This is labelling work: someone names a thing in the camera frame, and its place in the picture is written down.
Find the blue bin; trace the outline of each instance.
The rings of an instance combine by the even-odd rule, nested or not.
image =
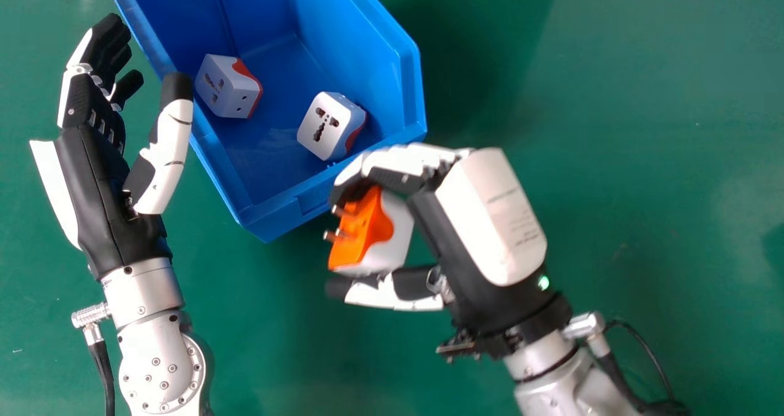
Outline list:
[[[422,140],[420,54],[378,0],[115,0],[153,69],[191,77],[205,53],[239,56],[264,87],[250,119],[196,98],[190,145],[233,217],[263,242],[324,213],[364,149]],[[351,156],[325,163],[296,141],[320,91],[369,113]]]

